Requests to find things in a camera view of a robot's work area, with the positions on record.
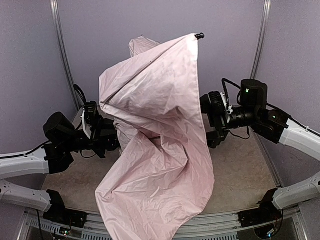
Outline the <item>pink folding umbrella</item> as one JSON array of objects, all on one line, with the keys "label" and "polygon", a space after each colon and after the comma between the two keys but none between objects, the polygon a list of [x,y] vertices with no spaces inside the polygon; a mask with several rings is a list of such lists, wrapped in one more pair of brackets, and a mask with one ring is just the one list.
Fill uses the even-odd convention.
[{"label": "pink folding umbrella", "polygon": [[108,225],[119,216],[183,223],[206,208],[215,176],[200,105],[198,39],[191,33],[106,69],[99,105],[129,141],[95,190]]}]

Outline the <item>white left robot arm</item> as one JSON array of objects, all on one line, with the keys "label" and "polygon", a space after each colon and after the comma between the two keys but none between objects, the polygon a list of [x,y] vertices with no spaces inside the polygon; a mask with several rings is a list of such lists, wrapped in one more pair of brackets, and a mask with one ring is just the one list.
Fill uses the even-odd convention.
[{"label": "white left robot arm", "polygon": [[12,184],[8,178],[33,174],[58,174],[73,163],[73,152],[93,151],[101,159],[119,147],[117,131],[111,119],[98,111],[83,113],[76,128],[61,112],[54,113],[43,126],[47,141],[30,151],[0,157],[0,200],[44,213],[62,212],[65,204],[59,192],[34,190]]}]

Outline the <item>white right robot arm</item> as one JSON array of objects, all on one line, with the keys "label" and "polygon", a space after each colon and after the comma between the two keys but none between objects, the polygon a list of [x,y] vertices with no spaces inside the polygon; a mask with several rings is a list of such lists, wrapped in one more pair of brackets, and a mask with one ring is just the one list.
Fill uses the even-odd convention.
[{"label": "white right robot arm", "polygon": [[[316,160],[320,158],[320,134],[299,123],[282,109],[267,101],[268,86],[255,79],[243,79],[237,95],[237,106],[230,104],[226,84],[234,82],[223,78],[223,92],[212,91],[200,98],[201,112],[208,116],[214,129],[206,134],[207,145],[215,149],[232,129],[245,127],[275,144],[294,148]],[[261,208],[283,210],[320,196],[320,175],[286,188],[269,190],[259,203]]]}]

